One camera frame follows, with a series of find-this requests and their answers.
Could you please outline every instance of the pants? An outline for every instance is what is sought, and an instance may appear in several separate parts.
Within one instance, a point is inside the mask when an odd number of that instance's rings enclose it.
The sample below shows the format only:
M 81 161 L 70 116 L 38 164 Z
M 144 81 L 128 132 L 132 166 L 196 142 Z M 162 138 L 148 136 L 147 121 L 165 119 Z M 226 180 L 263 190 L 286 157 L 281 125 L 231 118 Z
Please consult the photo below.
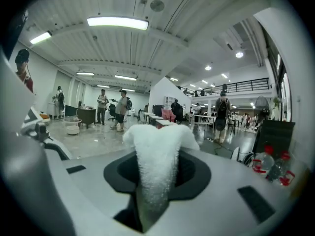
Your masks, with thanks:
M 216 130 L 215 140 L 220 140 L 220 143 L 222 144 L 226 137 L 226 131 L 227 131 L 227 121 L 226 121 L 224 130 L 222 131 Z
M 97 121 L 99 122 L 100 122 L 100 115 L 102 116 L 102 122 L 104 123 L 105 108 L 97 108 Z
M 56 115 L 63 116 L 63 111 L 60 109 L 59 101 L 55 102 L 55 107 L 56 107 Z

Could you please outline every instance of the ceiling light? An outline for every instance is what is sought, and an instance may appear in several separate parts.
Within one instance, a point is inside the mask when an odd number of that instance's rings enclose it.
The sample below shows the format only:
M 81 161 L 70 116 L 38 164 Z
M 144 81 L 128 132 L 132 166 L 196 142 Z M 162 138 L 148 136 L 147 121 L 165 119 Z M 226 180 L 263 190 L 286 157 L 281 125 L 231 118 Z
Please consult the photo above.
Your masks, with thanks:
M 77 72 L 77 75 L 94 75 L 94 73 Z
M 32 40 L 31 40 L 31 43 L 34 45 L 34 44 L 36 44 L 36 43 L 38 43 L 38 42 L 40 42 L 40 41 L 43 41 L 43 40 L 45 40 L 45 39 L 47 39 L 47 38 L 50 38 L 50 37 L 51 37 L 50 32 L 45 32 L 44 34 L 42 34 L 42 35 L 40 35 L 40 36 L 38 36 L 38 37 L 32 39 Z
M 244 56 L 244 53 L 242 52 L 238 52 L 237 54 L 235 54 L 235 57 L 237 58 L 241 58 L 242 56 Z
M 130 91 L 130 92 L 135 92 L 135 90 L 132 90 L 132 89 L 123 88 L 123 90 Z
M 139 30 L 146 30 L 149 22 L 125 17 L 91 17 L 88 18 L 89 26 L 122 26 Z
M 125 80 L 131 80 L 131 81 L 136 81 L 136 78 L 132 78 L 132 77 L 126 77 L 126 76 L 120 76 L 120 75 L 115 75 L 115 78 L 119 78 L 119 79 L 125 79 Z

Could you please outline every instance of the bottle with red cap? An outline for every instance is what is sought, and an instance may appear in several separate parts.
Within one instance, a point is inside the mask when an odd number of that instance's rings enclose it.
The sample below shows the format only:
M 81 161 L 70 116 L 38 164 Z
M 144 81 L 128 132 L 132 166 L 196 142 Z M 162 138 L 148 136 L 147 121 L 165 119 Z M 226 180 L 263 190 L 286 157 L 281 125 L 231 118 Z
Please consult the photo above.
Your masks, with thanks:
M 263 177 L 266 177 L 275 164 L 272 158 L 273 148 L 270 145 L 264 146 L 264 152 L 255 156 L 252 161 L 252 169 Z
M 267 179 L 270 182 L 278 179 L 279 176 L 283 176 L 290 168 L 290 154 L 288 151 L 283 151 L 281 153 L 281 158 L 275 161 L 274 166 L 272 167 L 271 171 L 268 174 Z

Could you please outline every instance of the red shirt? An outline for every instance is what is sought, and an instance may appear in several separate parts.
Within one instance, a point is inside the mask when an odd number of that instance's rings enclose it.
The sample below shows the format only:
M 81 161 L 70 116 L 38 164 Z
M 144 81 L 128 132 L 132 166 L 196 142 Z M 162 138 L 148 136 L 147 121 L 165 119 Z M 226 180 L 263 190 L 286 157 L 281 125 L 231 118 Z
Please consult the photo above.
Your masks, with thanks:
M 32 92 L 33 92 L 33 80 L 31 77 L 27 76 L 26 71 L 22 74 L 19 74 L 16 72 L 16 75 L 19 76 L 20 80 L 26 85 L 26 87 Z

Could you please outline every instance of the railing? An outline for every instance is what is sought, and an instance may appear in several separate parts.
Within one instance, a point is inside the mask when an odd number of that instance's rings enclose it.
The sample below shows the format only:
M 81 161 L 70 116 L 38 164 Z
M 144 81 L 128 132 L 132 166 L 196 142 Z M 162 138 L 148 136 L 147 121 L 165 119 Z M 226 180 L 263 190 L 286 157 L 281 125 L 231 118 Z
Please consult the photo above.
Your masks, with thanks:
M 262 78 L 256 79 L 251 81 L 241 81 L 238 83 L 231 83 L 226 84 L 227 86 L 227 93 L 232 92 L 245 92 L 245 91 L 254 91 L 254 90 L 266 90 L 269 89 L 269 78 Z M 199 96 L 206 96 L 212 94 L 220 94 L 223 90 L 223 85 L 211 87 L 211 88 L 204 88 L 203 90 L 189 90 L 187 88 L 181 88 L 181 91 L 190 97 L 199 97 Z

